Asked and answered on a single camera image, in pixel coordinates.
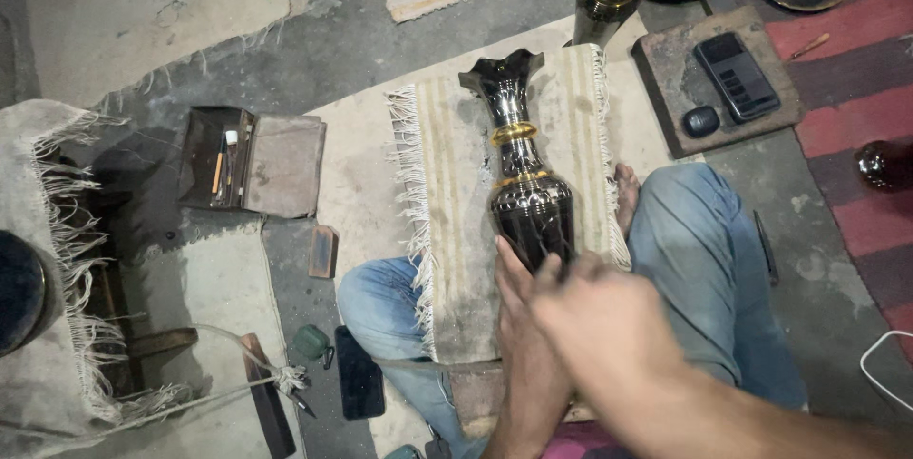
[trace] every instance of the foot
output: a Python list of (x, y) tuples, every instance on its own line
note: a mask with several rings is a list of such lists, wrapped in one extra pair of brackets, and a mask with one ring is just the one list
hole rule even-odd
[(637, 180), (632, 167), (619, 163), (615, 167), (615, 184), (618, 185), (618, 211), (615, 215), (626, 240), (628, 232), (631, 231), (637, 198), (640, 196), (640, 181)]

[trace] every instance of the black smartphone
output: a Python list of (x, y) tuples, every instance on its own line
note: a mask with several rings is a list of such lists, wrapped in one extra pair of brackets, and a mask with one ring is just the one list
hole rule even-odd
[(361, 348), (349, 332), (340, 325), (336, 338), (336, 366), (340, 371), (342, 416), (347, 420), (364, 420), (380, 416), (385, 411), (381, 367)]
[(733, 32), (705, 39), (694, 49), (736, 124), (745, 124), (780, 108), (764, 72)]

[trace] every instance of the man's right hand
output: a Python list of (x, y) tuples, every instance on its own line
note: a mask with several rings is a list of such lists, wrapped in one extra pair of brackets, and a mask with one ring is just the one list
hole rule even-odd
[[(559, 289), (560, 266), (536, 277), (531, 311), (586, 396), (611, 387), (625, 395), (681, 375), (687, 368), (653, 283), (585, 253)], [(603, 410), (614, 412), (612, 407)], [(603, 417), (612, 418), (611, 414)]]

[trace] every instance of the leg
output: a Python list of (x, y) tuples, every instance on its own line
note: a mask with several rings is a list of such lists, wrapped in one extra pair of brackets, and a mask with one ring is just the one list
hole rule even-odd
[(634, 272), (666, 299), (687, 360), (783, 406), (805, 403), (770, 312), (757, 232), (721, 176), (703, 164), (657, 169), (641, 189), (628, 248)]
[[(410, 287), (416, 267), (405, 257), (371, 261), (353, 268), (340, 281), (337, 304), (345, 325), (359, 345), (374, 358), (422, 358), (422, 337), (417, 327), (416, 301), (421, 289)], [(384, 367), (383, 375), (450, 444), (455, 458), (475, 444), (467, 440), (448, 400), (447, 375), (432, 370)]]

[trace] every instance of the red rug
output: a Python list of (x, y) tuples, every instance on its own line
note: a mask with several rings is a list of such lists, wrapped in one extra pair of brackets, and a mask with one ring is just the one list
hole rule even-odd
[[(901, 38), (913, 33), (913, 0), (847, 0), (813, 14), (737, 1), (757, 8), (782, 59), (830, 33), (787, 66), (808, 108), (796, 134), (888, 325), (913, 331), (913, 191), (874, 193), (853, 169), (865, 143), (913, 138), (913, 37)], [(901, 346), (913, 362), (913, 340)]]

